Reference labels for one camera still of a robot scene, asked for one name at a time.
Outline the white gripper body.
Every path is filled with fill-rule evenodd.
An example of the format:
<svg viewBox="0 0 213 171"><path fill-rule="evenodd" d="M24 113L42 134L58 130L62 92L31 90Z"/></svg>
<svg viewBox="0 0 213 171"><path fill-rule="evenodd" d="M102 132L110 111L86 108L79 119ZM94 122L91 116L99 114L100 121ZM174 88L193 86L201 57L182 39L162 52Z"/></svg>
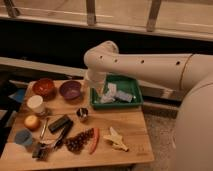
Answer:
<svg viewBox="0 0 213 171"><path fill-rule="evenodd" d="M87 69L84 76L84 81L87 86L94 88L97 93L102 93L105 85L106 73L92 69Z"/></svg>

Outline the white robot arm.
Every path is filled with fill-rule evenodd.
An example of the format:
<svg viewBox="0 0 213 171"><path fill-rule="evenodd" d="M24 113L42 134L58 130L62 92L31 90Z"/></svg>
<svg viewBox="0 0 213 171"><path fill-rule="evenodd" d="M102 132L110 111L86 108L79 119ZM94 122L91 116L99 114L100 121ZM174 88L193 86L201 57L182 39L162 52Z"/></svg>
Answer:
<svg viewBox="0 0 213 171"><path fill-rule="evenodd" d="M85 53L84 63L86 80L96 90L113 73L184 91L169 171L213 171L213 55L121 54L105 41Z"/></svg>

